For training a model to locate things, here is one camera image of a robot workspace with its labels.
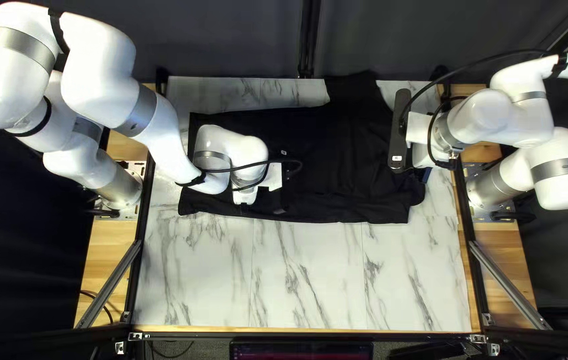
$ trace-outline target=metal frame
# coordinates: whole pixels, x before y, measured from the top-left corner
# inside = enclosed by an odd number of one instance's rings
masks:
[[[320,0],[304,0],[302,8],[302,23],[300,28],[299,41],[299,57],[298,57],[298,74],[301,78],[313,77],[313,63],[315,61],[315,45],[317,43],[317,29],[320,18]],[[564,50],[568,48],[568,28],[564,33],[554,41],[549,47],[551,50]],[[515,349],[520,352],[518,347],[530,348],[534,350],[553,351],[559,354],[568,354],[568,332],[552,331],[551,327],[546,323],[537,310],[530,305],[513,283],[504,275],[497,264],[490,259],[480,248],[476,241],[475,232],[472,223],[471,211],[466,195],[466,183],[459,164],[455,173],[456,195],[460,204],[460,215],[462,217],[462,228],[464,230],[465,243],[467,244],[467,252],[469,255],[469,266],[471,270],[471,279],[474,287],[476,298],[476,307],[478,310],[478,318],[481,319],[481,333],[440,333],[440,332],[419,332],[419,333],[399,333],[399,332],[353,332],[353,333],[334,333],[334,332],[130,332],[128,343],[136,344],[131,346],[133,352],[128,351],[128,357],[135,354],[144,356],[144,341],[157,340],[268,340],[268,339],[300,339],[305,340],[367,340],[367,341],[468,341],[476,344],[486,345],[485,352],[489,356],[496,356],[500,350],[500,346]],[[132,311],[135,306],[135,297],[137,291],[137,282],[139,276],[141,252],[143,248],[144,236],[146,233],[146,222],[148,220],[148,211],[150,206],[150,197],[153,187],[153,178],[155,175],[155,163],[152,157],[148,156],[146,175],[144,177],[144,187],[142,192],[142,200],[140,203],[140,214],[135,234],[135,242],[128,250],[122,261],[117,266],[113,274],[97,295],[96,299],[89,306],[86,314],[82,316],[78,327],[84,331],[92,331],[86,329],[92,324],[104,305],[108,296],[112,293],[114,286],[119,282],[128,266],[130,270],[130,281],[128,282],[128,293],[126,295],[126,304],[124,307],[124,315],[121,321],[124,326],[131,329]],[[501,328],[494,326],[492,317],[488,309],[487,294],[484,287],[482,266],[484,266],[490,274],[492,274],[497,282],[503,287],[509,295],[512,302],[522,312],[529,321],[531,321],[537,329],[540,330],[523,330]]]

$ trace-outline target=silver metal band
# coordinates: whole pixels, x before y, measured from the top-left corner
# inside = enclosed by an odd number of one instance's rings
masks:
[[[99,143],[99,139],[101,138],[101,128],[94,122],[82,117],[75,119],[75,125],[72,127],[72,132],[86,135],[95,140],[97,143]]]
[[[534,183],[550,177],[567,174],[568,158],[547,161],[546,163],[536,165],[531,169],[531,175],[533,176]]]
[[[55,66],[55,54],[48,46],[19,30],[0,26],[0,46],[26,55],[40,64],[48,74]]]
[[[435,142],[440,145],[442,149],[448,149],[449,151],[460,152],[463,151],[468,143],[463,143],[451,134],[451,130],[449,129],[449,124],[447,123],[448,113],[442,115],[433,124],[433,128],[435,129]]]
[[[531,91],[531,92],[523,92],[521,94],[511,96],[511,102],[518,102],[522,100],[529,100],[529,99],[546,99],[547,93],[544,91]]]
[[[229,158],[226,154],[217,151],[198,151],[193,154],[193,161],[195,161],[196,158],[218,158],[220,160],[226,161],[229,165],[231,164],[231,158]]]
[[[148,123],[151,122],[156,107],[157,96],[155,92],[139,84],[139,95],[137,95],[137,102],[133,111],[128,115],[128,119],[126,119],[124,124],[113,130],[129,138],[139,135],[148,126]]]

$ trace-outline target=black shirt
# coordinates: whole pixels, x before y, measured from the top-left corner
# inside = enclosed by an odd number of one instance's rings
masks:
[[[393,113],[374,74],[330,78],[325,84],[331,101],[315,108],[191,113],[190,159],[200,126],[215,124],[262,139],[269,159],[293,158],[304,166],[278,190],[258,188],[250,206],[235,205],[230,186],[218,195],[184,188],[180,215],[205,211],[293,222],[407,223],[410,206],[424,199],[424,184],[415,170],[394,174],[386,165]],[[283,163],[282,170],[296,166]]]

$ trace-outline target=white marble board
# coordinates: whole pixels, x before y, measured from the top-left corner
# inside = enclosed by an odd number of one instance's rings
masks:
[[[426,82],[378,81],[395,92]],[[320,79],[171,77],[184,146],[190,112],[320,106]],[[432,88],[413,105],[433,111]],[[470,331],[451,176],[434,170],[408,224],[179,216],[157,168],[133,322],[144,325]]]

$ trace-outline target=wooden table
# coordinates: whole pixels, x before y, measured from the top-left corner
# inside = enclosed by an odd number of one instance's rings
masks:
[[[151,89],[155,89],[154,85],[145,85]],[[486,86],[453,85],[452,93],[453,96],[470,95],[484,87]],[[111,132],[107,152],[117,161],[146,160],[148,150],[144,145],[134,140],[118,133]],[[500,147],[495,143],[487,142],[472,145],[462,153],[462,161],[467,162],[488,162],[500,157]],[[476,230],[477,241],[481,244],[483,250],[485,250],[485,252],[491,256],[498,265],[500,265],[502,271],[509,277],[509,279],[511,279],[515,286],[533,305],[535,305],[533,289],[531,287],[531,281],[529,280],[529,271],[524,258],[524,251],[522,249],[522,241],[520,240],[520,232],[517,223],[475,224],[474,228]],[[83,290],[96,293],[101,289],[104,282],[108,279],[108,276],[133,242],[135,238],[135,229],[136,221],[110,222],[96,220],[94,222],[90,237],[90,244],[88,246],[88,257],[84,269],[83,281],[81,284],[81,288]],[[471,310],[471,327],[472,331],[475,332],[480,330],[480,321],[476,311],[471,271],[469,270],[469,258],[461,225],[458,228],[458,234],[460,235],[462,260],[464,262],[465,275],[467,278],[469,306]],[[532,327],[527,319],[525,319],[525,317],[523,317],[511,303],[506,293],[491,278],[491,275],[485,274],[484,279],[490,313],[496,323],[500,326],[508,327]],[[106,304],[116,322],[119,320],[124,308],[126,289],[128,285],[127,281],[128,273],[117,285],[117,288]],[[75,316],[76,323],[79,321],[81,315],[83,315],[83,312],[86,310],[91,301],[92,299],[89,297],[80,295],[78,299],[77,314]],[[106,325],[108,323],[108,317],[105,312],[102,311],[93,326]],[[195,327],[172,325],[139,325],[136,328],[139,331],[323,332],[323,330],[318,329]]]

